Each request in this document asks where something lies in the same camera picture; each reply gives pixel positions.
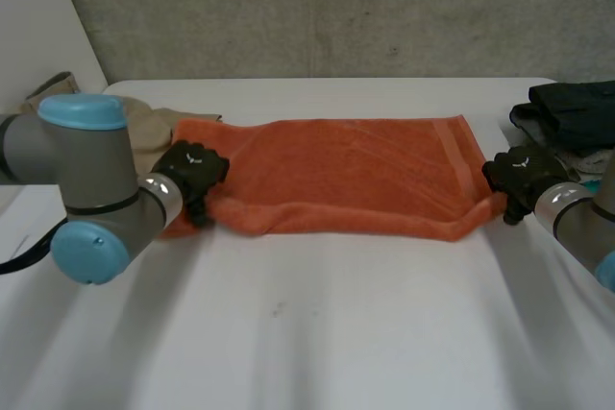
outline gray wall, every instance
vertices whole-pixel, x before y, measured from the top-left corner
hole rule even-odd
[[[615,79],[615,0],[73,0],[110,80]]]

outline silver metal ring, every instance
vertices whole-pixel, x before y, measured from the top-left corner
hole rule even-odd
[[[138,178],[138,185],[154,194],[164,206],[166,228],[178,217],[184,206],[182,191],[175,182],[160,173],[148,173]]]
[[[568,205],[593,197],[589,189],[575,182],[563,182],[547,189],[534,209],[538,222],[549,232],[554,231],[554,223],[559,213]]]

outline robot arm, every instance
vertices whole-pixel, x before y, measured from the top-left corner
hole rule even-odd
[[[615,292],[615,157],[596,196],[570,182],[559,162],[536,147],[498,154],[482,172],[492,190],[507,194],[508,224],[514,226],[533,212],[568,252]]]
[[[0,184],[60,187],[68,222],[51,253],[81,283],[121,274],[228,168],[214,151],[180,142],[138,178],[123,108],[111,96],[59,95],[43,101],[38,116],[0,116]]]

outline black cable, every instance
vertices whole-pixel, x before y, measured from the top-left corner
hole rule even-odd
[[[68,220],[66,218],[61,220],[49,229],[49,231],[43,235],[38,242],[35,243],[35,245],[26,250],[20,256],[17,256],[6,263],[0,263],[0,275],[16,273],[17,271],[21,271],[22,269],[26,269],[34,264],[37,264],[49,253],[51,239],[53,239],[56,231],[67,221]]]

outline white wall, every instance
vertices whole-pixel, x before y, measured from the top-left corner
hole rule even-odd
[[[0,0],[0,111],[60,71],[82,90],[107,86],[70,0]]]

